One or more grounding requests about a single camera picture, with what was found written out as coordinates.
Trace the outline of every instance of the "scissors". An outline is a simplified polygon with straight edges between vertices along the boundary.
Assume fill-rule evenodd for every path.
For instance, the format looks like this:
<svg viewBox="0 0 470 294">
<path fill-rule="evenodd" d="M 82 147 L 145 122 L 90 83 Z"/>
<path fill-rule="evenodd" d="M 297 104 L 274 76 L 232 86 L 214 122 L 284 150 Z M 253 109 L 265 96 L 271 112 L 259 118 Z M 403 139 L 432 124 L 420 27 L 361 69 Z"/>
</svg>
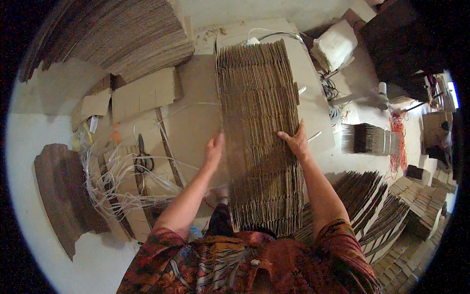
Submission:
<svg viewBox="0 0 470 294">
<path fill-rule="evenodd" d="M 150 156 L 150 154 L 145 153 L 144 139 L 142 138 L 142 134 L 139 134 L 139 157 L 146 157 L 146 156 Z M 149 158 L 149 159 L 136 158 L 134 160 L 134 169 L 136 173 L 143 174 L 147 170 L 152 171 L 154 167 L 155 167 L 155 164 L 153 162 L 153 158 Z"/>
</svg>

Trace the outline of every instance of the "floor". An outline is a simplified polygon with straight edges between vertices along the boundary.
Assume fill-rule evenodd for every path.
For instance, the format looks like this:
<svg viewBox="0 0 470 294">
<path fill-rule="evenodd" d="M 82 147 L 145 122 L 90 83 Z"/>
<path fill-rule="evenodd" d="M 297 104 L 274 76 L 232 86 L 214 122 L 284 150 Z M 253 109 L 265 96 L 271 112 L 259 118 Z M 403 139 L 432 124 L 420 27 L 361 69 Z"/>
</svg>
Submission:
<svg viewBox="0 0 470 294">
<path fill-rule="evenodd" d="M 181 0 L 185 15 L 191 15 L 195 32 L 204 34 L 214 24 L 226 25 L 238 21 L 268 17 L 285 17 L 303 31 L 334 17 L 340 17 L 348 7 L 355 7 L 364 19 L 373 11 L 363 0 L 324 1 L 192 1 Z M 377 79 L 364 48 L 354 52 L 355 61 L 333 77 L 337 88 L 346 94 L 359 88 L 375 88 Z M 33 161 L 45 144 L 65 143 L 71 146 L 70 117 L 68 114 L 78 99 L 104 76 L 100 69 L 80 61 L 70 60 L 54 65 L 48 72 L 35 72 L 28 84 L 18 84 L 14 92 L 12 114 L 8 124 L 8 177 L 18 221 L 23 234 L 37 257 L 39 266 L 61 293 L 114 293 L 133 256 L 135 243 L 118 244 L 106 236 L 84 234 L 76 244 L 77 254 L 69 260 L 52 231 L 35 184 Z M 409 113 L 404 122 L 409 164 L 434 173 L 436 160 L 420 154 L 420 115 L 424 108 Z M 387 116 L 375 109 L 357 106 L 358 120 L 387 127 Z M 327 151 L 313 150 L 313 155 L 330 181 L 343 171 L 378 170 L 393 179 L 388 157 L 347 154 L 341 151 L 341 132 L 334 135 L 335 147 Z M 202 229 L 208 216 L 199 218 L 195 225 Z"/>
</svg>

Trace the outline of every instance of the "patterned shirt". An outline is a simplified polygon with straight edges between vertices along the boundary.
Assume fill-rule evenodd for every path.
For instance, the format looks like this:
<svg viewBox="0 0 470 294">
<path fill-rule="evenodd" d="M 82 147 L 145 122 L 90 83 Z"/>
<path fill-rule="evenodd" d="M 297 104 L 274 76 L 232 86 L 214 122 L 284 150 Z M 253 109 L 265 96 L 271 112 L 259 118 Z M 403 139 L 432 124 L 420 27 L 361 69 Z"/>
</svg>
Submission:
<svg viewBox="0 0 470 294">
<path fill-rule="evenodd" d="M 117 293 L 250 293 L 259 269 L 279 293 L 380 293 L 347 221 L 326 225 L 312 247 L 290 238 L 242 231 L 187 243 L 155 228 Z"/>
</svg>

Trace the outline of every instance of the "hand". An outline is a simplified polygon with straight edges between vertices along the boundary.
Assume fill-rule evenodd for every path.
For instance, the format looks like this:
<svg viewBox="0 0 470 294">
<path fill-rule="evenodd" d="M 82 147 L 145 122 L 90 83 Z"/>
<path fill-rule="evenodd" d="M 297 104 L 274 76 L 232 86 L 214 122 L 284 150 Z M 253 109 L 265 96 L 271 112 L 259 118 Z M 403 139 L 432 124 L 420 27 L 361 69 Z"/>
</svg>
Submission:
<svg viewBox="0 0 470 294">
<path fill-rule="evenodd" d="M 297 133 L 291 137 L 285 132 L 277 132 L 277 135 L 287 142 L 289 148 L 295 154 L 297 159 L 303 160 L 305 157 L 310 155 L 308 150 L 307 137 L 305 135 L 305 123 L 301 119 L 300 126 L 298 127 Z"/>
<path fill-rule="evenodd" d="M 202 169 L 209 172 L 211 175 L 215 173 L 219 166 L 224 145 L 225 137 L 220 130 L 218 130 L 206 144 L 204 165 Z"/>
</svg>

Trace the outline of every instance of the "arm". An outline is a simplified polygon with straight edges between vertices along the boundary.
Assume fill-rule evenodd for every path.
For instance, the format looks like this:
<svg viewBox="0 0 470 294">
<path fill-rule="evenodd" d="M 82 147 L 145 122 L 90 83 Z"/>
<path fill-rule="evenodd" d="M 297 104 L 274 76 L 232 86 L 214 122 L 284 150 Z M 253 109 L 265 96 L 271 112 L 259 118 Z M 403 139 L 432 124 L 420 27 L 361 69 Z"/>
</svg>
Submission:
<svg viewBox="0 0 470 294">
<path fill-rule="evenodd" d="M 349 222 L 349 216 L 341 199 L 321 173 L 308 150 L 304 120 L 301 120 L 297 133 L 291 137 L 284 132 L 277 135 L 287 142 L 304 171 L 313 216 L 313 237 L 328 223 L 338 218 Z"/>
<path fill-rule="evenodd" d="M 219 166 L 224 143 L 225 138 L 222 133 L 217 133 L 209 140 L 205 148 L 203 167 L 183 192 L 162 212 L 155 222 L 154 229 L 170 229 L 183 240 L 188 239 L 189 228 L 196 217 L 207 185 Z"/>
</svg>

